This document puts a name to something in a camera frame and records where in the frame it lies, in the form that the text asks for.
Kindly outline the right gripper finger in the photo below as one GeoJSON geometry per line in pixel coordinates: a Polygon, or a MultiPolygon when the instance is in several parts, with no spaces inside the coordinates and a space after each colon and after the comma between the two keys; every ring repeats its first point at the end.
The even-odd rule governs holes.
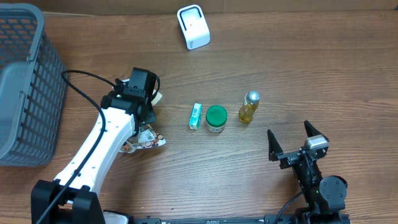
{"type": "Polygon", "coordinates": [[[316,128],[314,128],[313,125],[308,120],[304,121],[304,127],[305,127],[306,134],[309,138],[320,135],[320,134],[322,135],[322,133],[319,132],[319,130],[317,130],[316,128]]]}
{"type": "Polygon", "coordinates": [[[278,161],[279,156],[283,155],[283,150],[276,140],[276,137],[274,133],[268,129],[267,130],[267,137],[268,137],[268,143],[269,143],[269,160],[270,161],[278,161]]]}

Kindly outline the snack packet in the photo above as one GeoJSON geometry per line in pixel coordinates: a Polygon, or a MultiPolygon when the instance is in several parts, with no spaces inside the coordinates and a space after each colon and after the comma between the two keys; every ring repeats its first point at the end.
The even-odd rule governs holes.
{"type": "Polygon", "coordinates": [[[139,128],[137,136],[131,136],[127,139],[119,149],[119,152],[133,153],[137,149],[150,149],[164,144],[166,144],[166,140],[163,135],[156,132],[150,124],[146,124],[139,128]]]}

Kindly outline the small kleenex tissue pack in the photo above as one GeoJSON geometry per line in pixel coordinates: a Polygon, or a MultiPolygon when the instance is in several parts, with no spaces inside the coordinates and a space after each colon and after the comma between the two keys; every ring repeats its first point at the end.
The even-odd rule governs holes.
{"type": "Polygon", "coordinates": [[[188,126],[190,129],[198,130],[201,123],[202,104],[195,103],[192,108],[188,126]]]}

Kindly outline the yellow bottle silver cap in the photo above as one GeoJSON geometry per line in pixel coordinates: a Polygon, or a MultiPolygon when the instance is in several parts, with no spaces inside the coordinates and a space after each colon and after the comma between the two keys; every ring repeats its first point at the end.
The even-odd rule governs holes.
{"type": "Polygon", "coordinates": [[[239,109],[239,120],[243,123],[250,123],[254,116],[254,112],[259,105],[260,94],[252,90],[246,93],[242,107],[239,109]]]}

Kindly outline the green lid jar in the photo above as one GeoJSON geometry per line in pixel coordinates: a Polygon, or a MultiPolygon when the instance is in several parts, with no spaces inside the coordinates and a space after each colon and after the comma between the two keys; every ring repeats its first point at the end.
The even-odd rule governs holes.
{"type": "Polygon", "coordinates": [[[220,105],[213,105],[206,112],[206,128],[212,133],[219,133],[224,130],[227,119],[226,109],[220,105]]]}

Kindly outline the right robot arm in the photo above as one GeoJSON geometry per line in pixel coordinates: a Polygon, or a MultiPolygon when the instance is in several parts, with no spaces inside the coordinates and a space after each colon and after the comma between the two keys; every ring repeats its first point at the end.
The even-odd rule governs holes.
{"type": "Polygon", "coordinates": [[[307,138],[297,151],[284,153],[274,133],[267,131],[269,160],[279,161],[281,169],[292,168],[300,186],[276,215],[265,215],[266,223],[350,223],[345,209],[348,184],[338,175],[323,177],[317,160],[326,156],[329,139],[304,121],[307,138]]]}

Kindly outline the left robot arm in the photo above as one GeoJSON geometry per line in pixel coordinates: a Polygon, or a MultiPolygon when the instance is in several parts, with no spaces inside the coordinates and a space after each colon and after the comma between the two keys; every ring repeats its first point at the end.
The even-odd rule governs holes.
{"type": "Polygon", "coordinates": [[[104,211],[98,195],[122,146],[141,126],[156,121],[152,100],[160,79],[133,68],[128,81],[111,85],[100,104],[92,102],[99,115],[75,157],[53,181],[39,180],[32,189],[32,223],[133,223],[130,215],[104,211]]]}

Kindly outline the white barcode scanner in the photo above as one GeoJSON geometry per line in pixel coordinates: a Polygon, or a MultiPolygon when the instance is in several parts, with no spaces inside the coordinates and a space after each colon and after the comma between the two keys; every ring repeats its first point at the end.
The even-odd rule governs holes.
{"type": "Polygon", "coordinates": [[[180,8],[177,11],[177,19],[188,50],[210,43],[210,30],[199,5],[192,4],[180,8]]]}

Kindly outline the grey plastic mesh basket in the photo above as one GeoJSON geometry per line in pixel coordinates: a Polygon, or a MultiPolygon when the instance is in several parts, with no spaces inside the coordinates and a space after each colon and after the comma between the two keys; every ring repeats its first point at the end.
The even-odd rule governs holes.
{"type": "Polygon", "coordinates": [[[66,69],[45,33],[42,11],[1,4],[1,165],[48,164],[58,141],[66,69]]]}

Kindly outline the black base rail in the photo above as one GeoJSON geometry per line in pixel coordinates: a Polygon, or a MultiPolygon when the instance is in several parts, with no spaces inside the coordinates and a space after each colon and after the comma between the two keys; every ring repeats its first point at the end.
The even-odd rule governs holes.
{"type": "MultiPolygon", "coordinates": [[[[241,218],[188,218],[188,219],[171,219],[161,220],[160,218],[134,218],[130,217],[128,223],[133,224],[274,224],[277,215],[265,215],[264,217],[241,217],[241,218]]],[[[330,221],[321,221],[315,218],[314,222],[304,222],[296,219],[295,215],[281,215],[277,223],[294,224],[294,223],[342,223],[350,224],[351,220],[348,215],[342,215],[341,221],[337,217],[331,217],[330,221]]]]}

